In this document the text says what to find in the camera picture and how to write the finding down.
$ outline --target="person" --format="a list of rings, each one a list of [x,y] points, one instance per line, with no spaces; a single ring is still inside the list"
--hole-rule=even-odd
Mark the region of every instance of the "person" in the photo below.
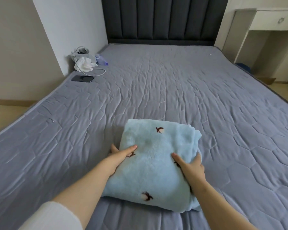
[[[119,151],[111,145],[111,155],[103,159],[83,178],[43,204],[19,230],[82,230],[96,208],[108,178],[130,155],[137,145]],[[200,154],[186,163],[177,154],[171,154],[192,188],[211,230],[256,230],[207,181]]]

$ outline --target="light blue blanket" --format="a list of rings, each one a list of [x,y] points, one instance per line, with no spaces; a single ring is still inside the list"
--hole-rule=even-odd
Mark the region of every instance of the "light blue blanket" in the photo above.
[[[174,163],[171,153],[191,162],[198,150],[200,131],[190,125],[159,121],[127,121],[120,150],[137,144],[138,148],[127,157],[111,176],[103,196],[158,206],[182,213],[199,209],[190,186]]]

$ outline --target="hand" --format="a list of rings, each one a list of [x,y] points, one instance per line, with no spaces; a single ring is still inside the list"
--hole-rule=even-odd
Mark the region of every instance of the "hand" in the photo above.
[[[123,162],[123,160],[132,154],[137,149],[137,145],[133,145],[125,150],[119,151],[114,144],[111,145],[111,154],[104,160],[107,162],[107,166],[110,169],[110,176],[116,171],[116,168]]]
[[[179,155],[172,153],[172,158],[180,166],[185,178],[192,189],[200,183],[206,182],[205,167],[201,164],[200,154],[198,153],[191,163],[186,163]]]

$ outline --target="bed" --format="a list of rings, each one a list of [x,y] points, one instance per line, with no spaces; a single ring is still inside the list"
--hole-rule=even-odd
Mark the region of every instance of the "bed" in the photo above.
[[[111,43],[101,54],[104,76],[72,82],[73,72],[0,132],[0,229],[16,230],[86,174],[133,118],[201,131],[207,180],[259,229],[288,230],[286,101],[213,46]],[[209,226],[202,212],[105,197],[87,229]]]

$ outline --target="crumpled white tissue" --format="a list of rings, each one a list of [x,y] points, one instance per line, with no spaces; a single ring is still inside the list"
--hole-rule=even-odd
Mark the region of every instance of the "crumpled white tissue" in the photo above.
[[[90,72],[94,67],[98,66],[96,63],[92,63],[92,60],[87,57],[81,57],[77,60],[74,68],[79,72]]]

